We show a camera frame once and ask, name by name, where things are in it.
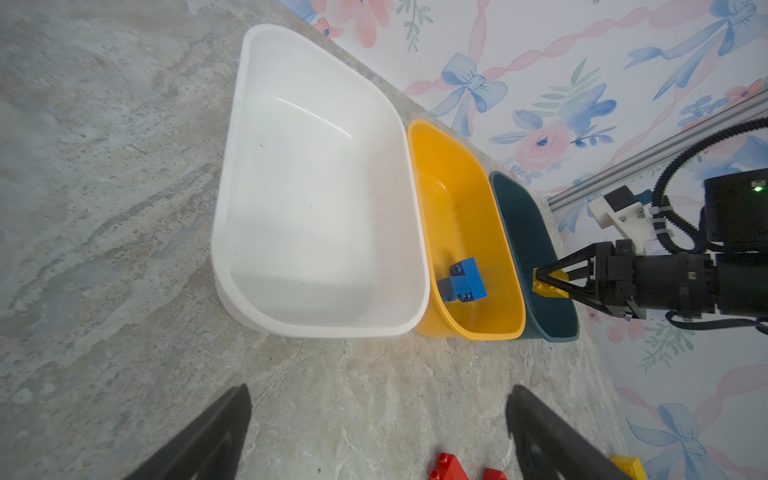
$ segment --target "countertop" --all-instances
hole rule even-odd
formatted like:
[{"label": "countertop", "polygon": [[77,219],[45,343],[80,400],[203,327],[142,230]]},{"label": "countertop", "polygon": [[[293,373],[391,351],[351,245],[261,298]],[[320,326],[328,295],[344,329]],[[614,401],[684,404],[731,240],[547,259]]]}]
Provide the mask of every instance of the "countertop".
[{"label": "countertop", "polygon": [[584,323],[566,344],[321,340],[227,314],[209,237],[250,26],[298,31],[381,88],[404,124],[447,131],[282,5],[2,11],[1,477],[120,478],[241,383],[253,414],[240,478],[427,478],[441,451],[470,478],[485,466],[520,478],[504,417],[517,383],[601,451],[627,453]]}]

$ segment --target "floral wallpaper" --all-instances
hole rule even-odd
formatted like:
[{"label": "floral wallpaper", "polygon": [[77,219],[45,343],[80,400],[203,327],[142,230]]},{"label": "floral wallpaper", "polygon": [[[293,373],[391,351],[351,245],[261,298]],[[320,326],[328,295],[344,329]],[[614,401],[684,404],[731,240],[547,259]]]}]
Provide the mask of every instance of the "floral wallpaper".
[{"label": "floral wallpaper", "polygon": [[768,0],[279,1],[548,196],[768,74]]},{"label": "floral wallpaper", "polygon": [[[764,83],[733,87],[722,97],[707,94],[691,100],[674,112],[677,123],[686,127],[716,114],[729,102],[757,93]],[[652,190],[671,160],[556,210],[566,250],[570,253],[590,243],[621,238],[613,227],[601,230],[587,204],[621,184],[635,194]],[[703,180],[766,167],[768,130],[742,134],[691,159],[673,177],[667,192],[676,212],[697,223],[704,203]],[[680,231],[675,241],[690,247]],[[656,240],[645,247],[651,255],[666,253]],[[648,310],[646,320],[627,321],[592,309],[588,315],[591,335],[606,360],[634,434],[632,454],[640,456],[650,480],[768,480],[768,339],[764,335],[751,328],[680,330],[664,321],[660,310]],[[705,319],[714,318],[720,317],[705,315]]]}]

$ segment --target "yellow toy block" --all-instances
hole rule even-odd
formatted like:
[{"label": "yellow toy block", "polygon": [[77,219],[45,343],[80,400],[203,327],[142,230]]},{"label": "yellow toy block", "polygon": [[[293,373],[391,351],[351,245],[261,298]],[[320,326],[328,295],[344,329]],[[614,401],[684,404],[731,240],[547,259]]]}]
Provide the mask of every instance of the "yellow toy block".
[{"label": "yellow toy block", "polygon": [[[547,298],[568,298],[568,292],[560,290],[548,283],[536,280],[536,270],[538,270],[538,268],[533,269],[533,293],[546,296]],[[568,274],[563,270],[553,272],[551,276],[558,280],[568,281]]]},{"label": "yellow toy block", "polygon": [[611,461],[614,465],[620,468],[622,472],[634,478],[634,480],[648,480],[648,477],[645,475],[645,470],[643,470],[643,464],[640,463],[638,457],[614,455]]}]

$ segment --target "plastic bin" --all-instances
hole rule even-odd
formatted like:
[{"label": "plastic bin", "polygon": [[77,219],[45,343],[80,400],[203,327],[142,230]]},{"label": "plastic bin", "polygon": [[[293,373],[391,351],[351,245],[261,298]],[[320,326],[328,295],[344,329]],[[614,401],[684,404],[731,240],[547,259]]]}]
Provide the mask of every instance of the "plastic bin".
[{"label": "plastic bin", "polygon": [[[525,327],[525,304],[487,177],[458,141],[424,121],[408,128],[432,293],[415,331],[424,336],[507,340]],[[443,303],[437,280],[474,257],[488,296]]]},{"label": "plastic bin", "polygon": [[243,40],[211,256],[230,314],[283,336],[399,335],[429,299],[400,116],[286,28]]},{"label": "plastic bin", "polygon": [[502,172],[491,173],[490,181],[525,298],[525,331],[520,338],[576,340],[579,325],[573,300],[533,293],[533,269],[558,259],[541,211],[525,187]]}]

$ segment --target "red toy block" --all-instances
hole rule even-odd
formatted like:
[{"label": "red toy block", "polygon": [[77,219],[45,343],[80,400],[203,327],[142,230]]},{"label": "red toy block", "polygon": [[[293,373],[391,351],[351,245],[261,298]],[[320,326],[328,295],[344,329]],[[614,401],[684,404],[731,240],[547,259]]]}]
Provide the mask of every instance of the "red toy block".
[{"label": "red toy block", "polygon": [[435,469],[429,474],[429,480],[469,480],[469,477],[458,463],[456,455],[441,453]]},{"label": "red toy block", "polygon": [[507,475],[501,470],[491,470],[490,468],[486,468],[482,480],[509,480],[509,478],[507,478]]}]

